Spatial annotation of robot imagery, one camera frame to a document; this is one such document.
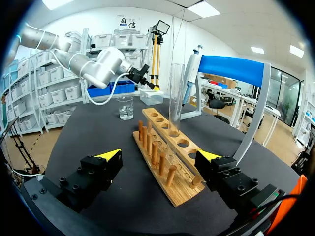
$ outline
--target orange object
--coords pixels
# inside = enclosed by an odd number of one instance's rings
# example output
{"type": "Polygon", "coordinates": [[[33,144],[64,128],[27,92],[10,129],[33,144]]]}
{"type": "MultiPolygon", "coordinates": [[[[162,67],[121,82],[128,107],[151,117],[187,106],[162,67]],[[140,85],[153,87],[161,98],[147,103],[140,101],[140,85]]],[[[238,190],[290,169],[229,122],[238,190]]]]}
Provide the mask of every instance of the orange object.
{"type": "MultiPolygon", "coordinates": [[[[301,194],[306,182],[307,182],[307,178],[305,177],[305,175],[301,175],[297,181],[297,185],[290,192],[290,194],[301,194]]],[[[278,213],[276,215],[276,218],[272,222],[272,225],[270,226],[268,233],[270,233],[280,223],[280,221],[282,221],[282,219],[285,217],[285,215],[289,212],[289,210],[294,205],[295,201],[296,201],[296,198],[288,198],[282,201],[282,203],[280,204],[278,213]]]]}

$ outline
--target black table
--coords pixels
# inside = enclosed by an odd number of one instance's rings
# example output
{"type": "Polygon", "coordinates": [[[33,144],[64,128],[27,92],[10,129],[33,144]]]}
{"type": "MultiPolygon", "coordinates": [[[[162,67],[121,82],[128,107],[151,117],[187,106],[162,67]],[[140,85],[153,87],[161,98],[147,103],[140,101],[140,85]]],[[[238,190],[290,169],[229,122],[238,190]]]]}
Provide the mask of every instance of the black table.
{"type": "MultiPolygon", "coordinates": [[[[236,216],[217,192],[205,188],[201,193],[174,208],[149,170],[133,139],[138,121],[145,121],[142,109],[148,108],[134,98],[134,118],[119,118],[118,102],[104,106],[79,105],[63,128],[51,153],[46,176],[55,184],[74,172],[80,159],[122,149],[124,166],[107,192],[101,192],[81,213],[101,225],[147,233],[185,232],[197,236],[216,235],[228,228],[236,216]]],[[[168,100],[154,106],[168,117],[168,100]]],[[[194,109],[185,106],[183,112],[194,109]]],[[[203,150],[218,155],[233,155],[244,134],[212,115],[182,120],[184,132],[203,150]]],[[[289,192],[298,175],[272,152],[253,141],[239,165],[243,172],[259,180],[259,187],[271,183],[289,192]]]]}

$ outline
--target white cable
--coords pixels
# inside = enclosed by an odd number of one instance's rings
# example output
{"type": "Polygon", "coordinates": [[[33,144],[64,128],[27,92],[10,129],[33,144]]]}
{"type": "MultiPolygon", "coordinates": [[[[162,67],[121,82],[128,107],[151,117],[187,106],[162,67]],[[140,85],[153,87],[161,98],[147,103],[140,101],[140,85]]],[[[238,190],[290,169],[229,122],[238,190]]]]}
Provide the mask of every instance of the white cable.
{"type": "Polygon", "coordinates": [[[42,176],[42,174],[35,174],[35,175],[25,175],[25,174],[21,174],[17,171],[15,171],[14,169],[11,169],[11,171],[13,171],[14,173],[18,174],[18,175],[21,175],[21,176],[26,176],[26,177],[34,177],[34,176],[42,176]]]}
{"type": "MultiPolygon", "coordinates": [[[[69,70],[68,68],[64,67],[64,66],[61,64],[61,62],[59,61],[59,59],[57,58],[57,56],[56,56],[56,54],[55,54],[54,52],[52,52],[52,51],[48,51],[48,52],[50,52],[50,53],[54,56],[56,62],[57,62],[64,70],[68,71],[69,73],[71,73],[71,74],[73,74],[73,75],[75,75],[75,76],[78,76],[78,75],[74,74],[71,70],[69,70]]],[[[107,99],[106,101],[100,102],[100,103],[95,102],[95,101],[90,97],[89,92],[88,92],[88,89],[87,89],[87,87],[85,86],[85,83],[84,83],[83,78],[82,78],[81,76],[79,76],[79,79],[81,80],[81,83],[83,84],[84,91],[85,91],[86,95],[88,96],[89,101],[92,102],[93,104],[97,105],[97,106],[102,106],[102,105],[105,105],[106,103],[108,103],[108,102],[110,101],[110,99],[112,98],[118,80],[119,80],[121,77],[123,77],[123,76],[125,76],[125,75],[128,75],[128,74],[129,74],[129,73],[123,73],[123,74],[121,74],[121,75],[119,75],[119,76],[117,77],[117,79],[116,79],[116,81],[115,81],[115,83],[114,83],[114,87],[113,87],[112,93],[110,94],[110,96],[108,97],[108,99],[107,99]]]]}
{"type": "Polygon", "coordinates": [[[35,50],[36,50],[36,49],[39,47],[39,45],[41,44],[41,41],[42,41],[43,38],[44,38],[45,32],[46,32],[46,31],[43,31],[43,35],[41,36],[40,41],[38,42],[38,45],[37,45],[37,47],[35,48],[35,50]]]}

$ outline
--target robotic arm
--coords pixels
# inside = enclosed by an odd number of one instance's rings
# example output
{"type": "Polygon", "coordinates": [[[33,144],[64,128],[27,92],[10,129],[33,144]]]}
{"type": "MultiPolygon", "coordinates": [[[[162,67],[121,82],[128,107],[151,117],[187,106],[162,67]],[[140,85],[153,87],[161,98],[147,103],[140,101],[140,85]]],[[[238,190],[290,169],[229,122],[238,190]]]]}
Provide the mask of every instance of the robotic arm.
{"type": "Polygon", "coordinates": [[[69,38],[45,32],[27,24],[21,35],[16,35],[13,40],[8,63],[14,60],[19,45],[34,49],[51,50],[50,52],[54,55],[52,63],[59,64],[64,69],[102,89],[107,87],[115,74],[122,75],[123,73],[128,73],[126,76],[135,83],[148,85],[151,89],[155,89],[155,85],[144,78],[149,66],[144,65],[140,71],[133,68],[132,64],[125,60],[123,53],[113,47],[102,50],[95,62],[80,53],[68,52],[71,46],[69,38]]]}

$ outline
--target clear plastic box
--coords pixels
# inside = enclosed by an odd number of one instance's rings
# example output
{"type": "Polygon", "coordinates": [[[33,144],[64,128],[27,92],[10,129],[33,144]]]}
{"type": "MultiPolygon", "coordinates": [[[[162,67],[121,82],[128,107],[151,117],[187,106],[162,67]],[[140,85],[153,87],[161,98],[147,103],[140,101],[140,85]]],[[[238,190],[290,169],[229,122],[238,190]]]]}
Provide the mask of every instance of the clear plastic box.
{"type": "Polygon", "coordinates": [[[163,103],[163,92],[153,91],[150,89],[140,90],[140,100],[147,106],[157,105],[163,103]]]}

